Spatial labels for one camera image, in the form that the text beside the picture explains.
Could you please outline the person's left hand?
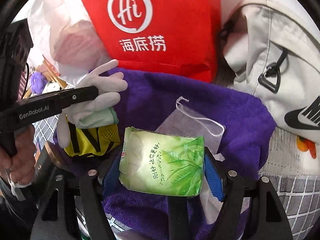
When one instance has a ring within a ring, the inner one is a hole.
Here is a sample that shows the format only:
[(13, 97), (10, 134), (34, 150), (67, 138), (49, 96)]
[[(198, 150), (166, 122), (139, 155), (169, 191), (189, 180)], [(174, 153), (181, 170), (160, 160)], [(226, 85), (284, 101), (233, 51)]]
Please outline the person's left hand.
[(36, 147), (33, 143), (35, 128), (28, 126), (16, 138), (17, 154), (10, 158), (1, 148), (1, 178), (8, 184), (8, 178), (20, 185), (29, 184), (35, 174)]

